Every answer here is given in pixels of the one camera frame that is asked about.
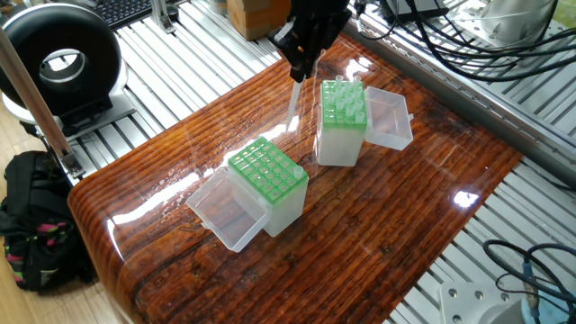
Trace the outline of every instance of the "metal pole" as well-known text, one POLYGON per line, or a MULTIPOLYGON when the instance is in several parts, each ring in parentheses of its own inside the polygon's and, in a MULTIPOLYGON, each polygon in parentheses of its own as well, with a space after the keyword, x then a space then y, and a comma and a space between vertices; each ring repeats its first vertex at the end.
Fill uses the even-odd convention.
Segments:
POLYGON ((74 158, 72 148, 54 121, 54 117, 44 102, 40 91, 38 91, 18 53, 16 53, 16 49, 2 28, 0 28, 0 68, 38 123, 48 144, 67 166, 68 171, 73 174, 81 173, 81 167, 74 158))

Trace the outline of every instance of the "backpack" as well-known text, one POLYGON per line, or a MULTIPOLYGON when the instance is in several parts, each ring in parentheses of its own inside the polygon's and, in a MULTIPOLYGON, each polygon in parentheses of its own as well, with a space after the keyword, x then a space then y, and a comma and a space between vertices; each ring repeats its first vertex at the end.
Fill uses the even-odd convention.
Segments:
POLYGON ((0 204, 4 255, 18 287, 56 288, 94 268, 67 204, 70 186, 46 152, 25 152, 8 164, 8 195, 0 204))

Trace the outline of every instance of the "open box lid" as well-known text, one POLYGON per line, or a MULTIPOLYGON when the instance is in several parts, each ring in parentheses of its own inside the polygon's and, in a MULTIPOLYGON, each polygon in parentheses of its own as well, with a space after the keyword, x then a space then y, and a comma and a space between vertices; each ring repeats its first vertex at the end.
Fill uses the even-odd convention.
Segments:
POLYGON ((258 202, 220 168, 188 200, 186 204, 224 243, 239 252, 270 221, 264 205, 258 202))
POLYGON ((403 95, 368 86, 364 90, 364 102, 367 142, 403 150, 413 141, 410 127, 412 115, 408 114, 403 95))

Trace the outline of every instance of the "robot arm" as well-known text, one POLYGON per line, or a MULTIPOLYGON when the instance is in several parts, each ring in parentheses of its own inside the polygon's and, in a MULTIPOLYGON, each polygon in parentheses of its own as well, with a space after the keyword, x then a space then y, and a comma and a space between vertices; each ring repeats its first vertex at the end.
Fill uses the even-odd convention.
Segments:
POLYGON ((300 83, 311 76, 322 50, 327 50, 352 15, 349 0, 291 0, 284 27, 268 39, 292 65, 290 77, 300 83))

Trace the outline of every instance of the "wooden table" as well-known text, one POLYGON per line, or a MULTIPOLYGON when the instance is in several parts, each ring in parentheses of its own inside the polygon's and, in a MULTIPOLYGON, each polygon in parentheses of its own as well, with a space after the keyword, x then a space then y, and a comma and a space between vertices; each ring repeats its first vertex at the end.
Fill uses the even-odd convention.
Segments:
POLYGON ((76 185, 69 205, 98 275, 137 322, 381 323, 520 154, 382 59, 340 38, 302 88, 279 62, 76 185), (414 141, 365 143, 355 167, 316 163, 323 79, 406 96, 414 141), (265 136, 310 176, 303 215, 227 250, 185 200, 265 136))

